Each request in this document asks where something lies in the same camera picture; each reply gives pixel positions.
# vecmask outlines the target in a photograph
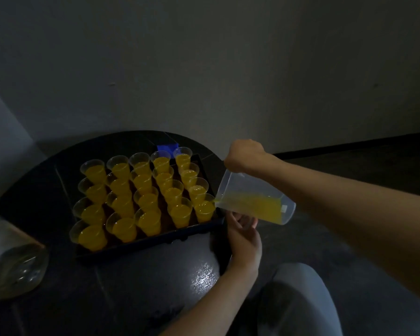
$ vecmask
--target yellow liquid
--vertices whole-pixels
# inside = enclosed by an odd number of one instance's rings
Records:
[[[173,186],[173,175],[171,173],[161,173],[155,179],[162,193]]]
[[[170,160],[167,157],[158,157],[153,164],[157,168],[158,173],[168,172],[170,168]]]
[[[118,163],[112,168],[112,173],[121,179],[128,180],[131,177],[131,170],[129,169],[129,164],[127,163]]]
[[[224,194],[223,201],[233,207],[236,212],[281,224],[282,203],[280,198],[266,197],[255,193],[229,192]]]
[[[112,233],[122,242],[132,242],[137,237],[134,218],[122,218],[114,224]]]
[[[92,166],[84,174],[94,184],[104,184],[106,182],[107,175],[103,165]]]
[[[90,251],[98,251],[106,246],[107,239],[101,227],[89,226],[79,234],[78,243]]]
[[[207,191],[205,187],[200,185],[194,185],[188,188],[188,193],[193,205],[202,203],[204,201],[206,192]]]
[[[160,214],[157,211],[148,211],[140,217],[138,225],[148,237],[158,235],[161,231]]]
[[[112,203],[112,209],[123,218],[134,216],[134,205],[130,196],[117,197]]]
[[[143,211],[155,210],[158,208],[157,196],[154,193],[147,193],[140,197],[138,205]]]
[[[191,208],[186,205],[178,205],[171,209],[170,216],[177,228],[184,228],[190,223]]]
[[[180,177],[182,178],[182,183],[184,185],[187,185],[187,188],[190,188],[191,186],[196,185],[196,180],[192,180],[193,178],[197,177],[196,171],[193,170],[183,170],[180,174]]]
[[[99,204],[90,205],[86,207],[81,213],[81,219],[89,225],[103,225],[106,220],[104,210]]]
[[[197,221],[200,223],[208,222],[213,216],[215,211],[214,203],[204,200],[201,204],[196,205],[194,210],[196,211]]]
[[[168,205],[179,205],[182,199],[182,191],[177,187],[171,187],[165,190],[163,197]]]
[[[131,190],[129,189],[129,182],[126,179],[115,179],[112,181],[111,185],[109,186],[113,193],[117,196],[121,195],[130,195]]]
[[[85,195],[94,203],[100,205],[104,204],[106,202],[107,197],[106,186],[104,186],[104,184],[90,186],[86,190]]]
[[[134,178],[134,185],[140,193],[150,193],[153,185],[151,174],[143,173]]]
[[[151,174],[150,163],[146,161],[142,161],[140,163],[135,164],[134,170],[135,170],[135,173],[138,175],[147,174],[147,173]]]
[[[178,154],[176,156],[176,164],[177,166],[188,167],[188,165],[190,164],[190,159],[191,156],[189,156],[188,154]]]

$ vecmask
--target plastic cup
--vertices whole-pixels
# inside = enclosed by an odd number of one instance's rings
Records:
[[[155,236],[162,231],[161,218],[162,213],[159,208],[152,211],[139,209],[135,213],[135,224],[146,234],[146,236]]]
[[[169,166],[166,171],[162,171],[163,168],[155,168],[153,171],[153,177],[163,194],[165,190],[169,189],[173,185],[174,169]]]
[[[106,163],[106,167],[111,170],[117,178],[128,180],[131,177],[129,159],[124,155],[117,155],[110,158]]]
[[[106,235],[99,225],[88,225],[85,221],[78,221],[70,230],[70,240],[80,244],[90,251],[98,251],[107,245]]]
[[[178,147],[173,151],[173,157],[176,159],[176,165],[187,166],[190,164],[193,152],[188,147]]]
[[[106,222],[104,210],[100,204],[94,204],[89,198],[82,198],[73,206],[73,215],[89,225],[103,225]]]
[[[106,202],[107,191],[104,184],[94,184],[88,178],[84,178],[78,184],[78,190],[86,195],[95,204]]]
[[[106,230],[123,243],[132,242],[137,237],[134,218],[123,218],[116,212],[111,214],[107,219]]]
[[[94,184],[104,184],[106,182],[107,173],[102,160],[86,161],[81,165],[80,171]]]
[[[138,174],[134,171],[131,172],[131,179],[136,189],[142,193],[150,193],[153,186],[151,179],[151,169],[149,173]]]
[[[149,193],[136,191],[134,201],[144,211],[156,210],[158,209],[158,191],[154,186],[151,186]]]
[[[191,201],[182,197],[179,205],[168,205],[168,213],[173,219],[176,228],[184,228],[190,224],[190,215],[193,210]]]
[[[131,164],[137,175],[141,175],[144,173],[151,174],[150,155],[147,153],[139,152],[133,154],[129,158],[129,164]]]
[[[165,201],[169,206],[179,205],[183,191],[184,185],[179,180],[173,180],[172,186],[165,190],[163,197],[165,197]]]
[[[216,207],[285,225],[296,203],[269,183],[226,170],[215,198]]]
[[[199,166],[195,163],[190,163],[189,165],[179,166],[179,174],[182,179],[182,183],[186,185],[186,189],[189,186],[196,184],[196,178],[199,174]]]
[[[214,206],[214,197],[206,193],[202,201],[193,205],[199,223],[208,222],[213,216],[216,207]]]
[[[107,175],[106,185],[109,186],[117,196],[132,195],[129,187],[129,181],[123,178],[117,178],[112,172]]]
[[[159,173],[168,172],[171,155],[166,151],[157,151],[151,154],[151,161]]]
[[[131,218],[134,216],[134,203],[132,196],[117,196],[111,192],[107,195],[106,204],[115,210],[123,218]]]
[[[204,201],[205,194],[209,190],[209,183],[204,178],[192,178],[189,183],[194,185],[187,186],[188,194],[190,195],[193,205],[199,204]]]

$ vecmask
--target tabletop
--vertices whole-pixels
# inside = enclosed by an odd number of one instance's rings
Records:
[[[68,231],[82,197],[79,166],[90,159],[151,154],[178,143],[199,154],[214,192],[225,168],[205,146],[181,135],[127,131],[69,147],[33,168],[0,198],[0,215],[50,253],[38,288],[0,302],[0,335],[156,335],[213,286],[230,258],[224,226],[105,262],[75,260]]]

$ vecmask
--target dark floor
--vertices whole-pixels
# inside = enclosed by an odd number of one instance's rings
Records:
[[[420,195],[420,143],[380,146],[299,158],[315,170]],[[286,226],[262,223],[260,275],[251,296],[283,262],[311,265],[338,309],[345,336],[420,335],[420,299],[340,239],[297,211]]]

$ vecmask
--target leg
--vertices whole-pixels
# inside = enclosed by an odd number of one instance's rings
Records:
[[[336,307],[313,268],[282,264],[258,306],[258,336],[342,336]]]

